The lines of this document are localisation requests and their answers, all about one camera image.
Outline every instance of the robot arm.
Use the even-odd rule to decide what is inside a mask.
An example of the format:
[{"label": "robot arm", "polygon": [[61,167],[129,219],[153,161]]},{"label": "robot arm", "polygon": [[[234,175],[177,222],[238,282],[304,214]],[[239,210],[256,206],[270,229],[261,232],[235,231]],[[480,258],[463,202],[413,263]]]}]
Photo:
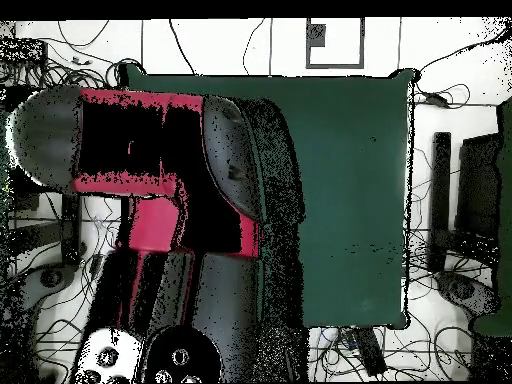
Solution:
[{"label": "robot arm", "polygon": [[[271,110],[259,107],[257,115]],[[256,135],[232,101],[60,86],[29,98],[9,134],[16,164],[38,184],[129,198],[72,382],[250,381],[259,340],[268,337],[260,331],[265,310],[277,326],[293,314],[300,320],[293,308],[262,305],[272,292],[286,303],[292,285],[263,287]],[[291,187],[271,181],[274,191],[281,185],[276,199]],[[266,243],[282,245],[285,233],[271,230]],[[298,263],[293,245],[276,256],[283,269]],[[301,284],[300,275],[283,277]],[[282,359],[286,381],[290,360]]]}]

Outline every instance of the black monitor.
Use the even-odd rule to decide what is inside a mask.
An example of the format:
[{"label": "black monitor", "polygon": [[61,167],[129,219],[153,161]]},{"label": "black monitor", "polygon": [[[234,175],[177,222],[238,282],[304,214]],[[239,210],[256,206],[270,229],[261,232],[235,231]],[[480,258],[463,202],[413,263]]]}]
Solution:
[{"label": "black monitor", "polygon": [[499,149],[499,134],[464,140],[460,149],[456,230],[482,237],[497,237]]}]

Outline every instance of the dark green panel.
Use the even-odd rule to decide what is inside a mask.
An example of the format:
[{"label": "dark green panel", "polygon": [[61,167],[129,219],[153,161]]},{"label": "dark green panel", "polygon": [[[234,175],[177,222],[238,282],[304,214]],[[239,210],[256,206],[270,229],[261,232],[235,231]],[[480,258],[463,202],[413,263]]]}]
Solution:
[{"label": "dark green panel", "polygon": [[498,313],[480,317],[474,330],[485,336],[512,337],[512,100],[498,108],[498,127],[503,145],[498,156],[501,177],[499,200],[500,226],[498,245],[500,259],[496,272],[496,286],[501,307]]},{"label": "dark green panel", "polygon": [[306,206],[300,227],[304,324],[397,320],[412,70],[388,79],[141,75],[129,69],[133,90],[277,104],[295,144]]}]

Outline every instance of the white floor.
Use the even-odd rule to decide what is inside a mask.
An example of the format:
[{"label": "white floor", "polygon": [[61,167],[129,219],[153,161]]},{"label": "white floor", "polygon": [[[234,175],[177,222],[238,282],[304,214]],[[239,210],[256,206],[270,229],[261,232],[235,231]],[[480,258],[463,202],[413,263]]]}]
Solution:
[{"label": "white floor", "polygon": [[[221,36],[216,33],[217,41],[224,43],[235,43],[235,39],[243,39],[244,43],[240,46],[233,46],[236,54],[244,51],[245,44],[249,38],[252,29],[261,21],[259,19],[248,19],[240,22],[224,22],[220,20],[208,22],[207,25],[199,25],[196,23],[195,28],[203,31],[211,31],[212,28],[223,28],[232,25],[234,30],[240,33],[238,37],[225,37],[221,40]],[[288,25],[288,37],[293,31],[299,35],[303,34],[305,28],[305,19],[275,19],[274,35],[276,46],[283,45],[287,40],[286,25]],[[140,60],[141,57],[141,21],[113,21],[109,24],[108,30],[98,38],[97,43],[91,44],[87,48],[80,49],[93,55],[108,57],[111,60],[119,60],[123,57],[133,57]],[[62,28],[69,40],[73,43],[87,43],[102,28],[105,22],[63,22]],[[176,30],[183,34],[182,47],[190,52],[190,61],[195,60],[197,65],[202,57],[199,50],[204,49],[199,42],[194,44],[194,40],[190,32],[192,23],[179,21]],[[268,45],[268,22],[262,26],[259,35],[254,35],[252,43],[256,46],[248,49],[248,57],[246,60],[247,68],[254,69],[254,73],[263,74],[267,72],[268,52],[265,50]],[[451,51],[460,48],[472,42],[481,41],[481,37],[489,32],[489,20],[482,18],[403,18],[402,22],[402,50],[400,57],[400,67],[421,68],[436,57],[443,56]],[[428,38],[428,34],[439,34],[441,31],[445,38],[437,41]],[[376,42],[380,33],[386,33],[387,38],[381,40],[380,45]],[[389,75],[397,63],[397,42],[399,32],[399,18],[373,18],[367,19],[367,42],[366,59],[371,72],[363,72],[372,76]],[[51,37],[62,40],[57,28],[56,22],[22,22],[17,26],[18,37]],[[80,56],[79,53],[71,51],[71,49],[62,43],[49,41],[52,46],[58,50],[64,59],[71,60],[73,56],[78,56],[83,62],[87,57]],[[169,45],[168,54],[163,54],[162,50]],[[150,73],[184,73],[188,72],[183,66],[183,61],[179,55],[179,51],[175,47],[174,39],[170,33],[166,20],[145,21],[144,22],[144,60],[147,64],[147,70]],[[226,58],[226,66],[223,72],[218,69],[210,69],[209,64],[204,62],[201,73],[204,74],[243,74],[241,60],[229,59],[231,56],[229,48],[222,50]],[[381,68],[377,66],[378,50],[385,50],[386,61],[385,66]],[[282,57],[283,49],[278,47],[273,53],[273,69],[275,73],[283,75],[299,75],[303,74],[302,68],[285,69]],[[389,60],[389,55],[393,54],[394,60]],[[428,74],[425,71],[424,79],[422,79],[421,88],[423,90],[438,91],[457,83],[465,83],[471,86],[471,100],[469,103],[479,104],[497,104],[500,101],[510,97],[508,87],[505,83],[496,84],[495,80],[501,78],[501,81],[510,81],[510,75],[505,74],[502,67],[497,66],[492,61],[485,61],[486,55],[492,57],[498,55],[505,58],[499,46],[490,47],[488,51],[475,49],[474,53],[470,53],[466,59],[456,58],[453,61],[447,59],[440,64],[439,68],[432,67],[433,73]],[[50,49],[50,56],[63,62],[62,58],[56,56]],[[158,67],[157,58],[161,58],[162,67]],[[108,64],[102,64],[97,60],[93,60],[91,67],[104,74]],[[350,71],[336,71],[335,75],[347,75]],[[492,81],[489,82],[489,74],[492,74]],[[453,93],[456,102],[465,101],[465,93],[459,93],[455,90]],[[432,140],[434,132],[450,131],[452,133],[452,170],[458,169],[458,150],[465,138],[488,134],[497,131],[496,109],[489,106],[465,106],[457,110],[441,110],[429,105],[417,105],[415,108],[415,158],[414,158],[414,179],[413,186],[417,186],[430,179],[430,165],[427,161],[431,161]],[[453,226],[454,214],[456,210],[456,186],[458,183],[458,175],[454,173],[451,181],[451,225]],[[413,204],[413,222],[412,228],[428,229],[428,202],[429,202],[429,184],[420,185],[414,190],[415,200],[422,199]],[[60,197],[58,195],[50,195],[57,211],[60,211]],[[87,198],[87,209],[83,209],[82,238],[87,244],[87,260],[93,253],[101,251],[108,252],[114,237],[116,229],[119,227],[120,202],[118,200],[101,198]],[[40,208],[37,213],[24,212],[17,214],[17,225],[29,225],[35,221],[40,222],[41,219],[54,219],[52,209],[49,206],[46,196],[42,195],[40,199]],[[426,232],[416,233],[419,237],[427,237]],[[421,253],[421,242],[418,240],[419,246],[417,254]],[[18,271],[25,267],[36,255],[37,258],[32,266],[43,263],[49,263],[60,260],[60,248],[54,247],[44,253],[38,255],[44,249],[30,252],[28,255],[19,257],[17,268]],[[416,258],[416,263],[421,265],[421,256]],[[450,268],[458,261],[456,257],[450,257],[447,260],[446,267]],[[474,262],[467,263],[465,268],[475,269],[480,264]],[[411,279],[425,275],[425,272],[418,269]],[[490,283],[489,272],[484,270],[479,276],[479,272],[472,271],[466,275],[474,276],[481,282]],[[77,275],[75,282],[64,292],[61,292],[45,302],[45,310],[41,313],[38,322],[38,332],[40,333],[40,342],[38,350],[40,356],[47,358],[52,363],[42,363],[42,369],[56,369],[59,371],[60,379],[66,375],[65,367],[70,367],[75,355],[77,344],[80,340],[80,332],[73,326],[65,322],[57,322],[58,319],[66,319],[72,321],[74,326],[80,329],[83,327],[87,311],[92,299],[91,293],[87,293],[84,289],[86,286],[85,278]],[[412,322],[409,328],[400,331],[391,331],[384,328],[376,328],[375,332],[381,343],[386,363],[390,370],[383,376],[377,378],[369,378],[357,359],[357,352],[350,352],[342,343],[334,343],[336,329],[312,329],[310,332],[310,380],[315,381],[395,381],[404,379],[421,379],[421,380],[465,380],[468,371],[465,363],[469,362],[469,354],[471,351],[471,339],[463,332],[456,329],[443,330],[447,327],[467,328],[467,319],[463,312],[444,301],[436,291],[435,281],[429,277],[419,279],[410,285],[408,293],[408,309],[412,315]],[[439,360],[434,354],[433,340],[435,334],[443,330],[437,342]]]}]

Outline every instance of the black frame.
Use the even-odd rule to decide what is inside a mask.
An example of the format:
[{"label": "black frame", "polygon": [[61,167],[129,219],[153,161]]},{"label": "black frame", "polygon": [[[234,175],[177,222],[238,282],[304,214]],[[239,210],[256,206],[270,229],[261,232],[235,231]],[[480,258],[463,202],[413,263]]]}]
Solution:
[{"label": "black frame", "polygon": [[312,24],[311,18],[306,18],[306,69],[364,69],[364,33],[365,18],[359,18],[360,39],[359,39],[359,63],[354,64],[312,64],[311,63],[311,47],[325,46],[325,25]]}]

